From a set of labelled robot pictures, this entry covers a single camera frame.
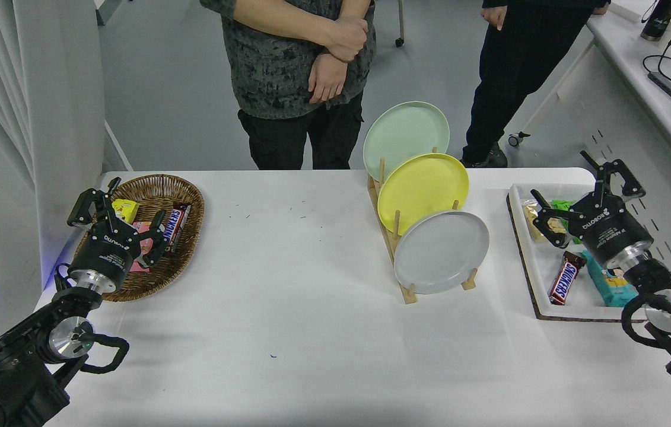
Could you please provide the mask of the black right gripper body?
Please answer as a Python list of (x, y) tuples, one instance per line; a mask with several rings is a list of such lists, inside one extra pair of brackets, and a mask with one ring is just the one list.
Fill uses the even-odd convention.
[(593, 195), (585, 195), (571, 205), (570, 211), (578, 215), (570, 221), (570, 233), (601, 265), (612, 264), (628, 247), (643, 252), (653, 243), (650, 233), (618, 196), (603, 195), (603, 200), (597, 202)]

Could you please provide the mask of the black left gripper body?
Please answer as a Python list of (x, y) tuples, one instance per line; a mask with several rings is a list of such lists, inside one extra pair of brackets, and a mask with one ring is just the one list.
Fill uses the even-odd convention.
[(140, 246), (132, 227), (92, 227), (88, 238), (78, 249), (77, 270), (93, 270), (104, 276), (126, 276)]

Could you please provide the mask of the person's right hand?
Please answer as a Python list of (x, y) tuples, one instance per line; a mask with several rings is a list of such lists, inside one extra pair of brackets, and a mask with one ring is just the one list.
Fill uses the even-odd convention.
[(326, 32), (325, 48), (343, 62), (354, 60), (366, 44), (367, 22), (359, 17), (339, 17)]
[(508, 6), (483, 8), (480, 11), (480, 16), (490, 26), (496, 30), (501, 31), (504, 26), (504, 20), (508, 14)]

